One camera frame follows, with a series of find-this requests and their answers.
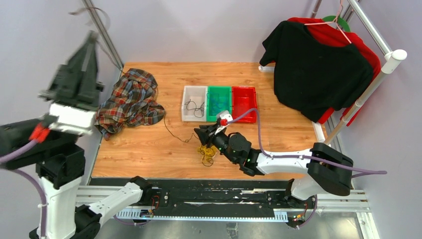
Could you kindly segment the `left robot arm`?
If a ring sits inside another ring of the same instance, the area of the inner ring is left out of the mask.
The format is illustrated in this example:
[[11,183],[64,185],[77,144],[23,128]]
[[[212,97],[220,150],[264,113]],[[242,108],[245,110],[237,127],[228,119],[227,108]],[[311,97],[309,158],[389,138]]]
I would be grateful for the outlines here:
[[49,111],[35,119],[2,125],[0,167],[19,174],[36,188],[41,203],[32,239],[93,239],[126,207],[152,201],[152,185],[136,176],[98,202],[76,206],[85,172],[85,151],[77,140],[93,133],[103,84],[97,81],[98,34],[89,31],[80,48],[58,67],[39,97]]

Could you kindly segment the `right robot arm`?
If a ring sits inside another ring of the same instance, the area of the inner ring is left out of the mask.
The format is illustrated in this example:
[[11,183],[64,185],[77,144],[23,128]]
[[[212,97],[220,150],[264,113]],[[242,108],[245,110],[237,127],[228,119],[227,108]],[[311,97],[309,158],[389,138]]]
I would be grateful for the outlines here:
[[201,125],[194,132],[203,146],[215,146],[246,175],[302,174],[300,179],[291,179],[286,188],[284,199],[290,207],[298,207],[317,194],[350,194],[353,160],[324,143],[317,142],[302,151],[269,152],[252,148],[238,132],[226,134],[218,124]]

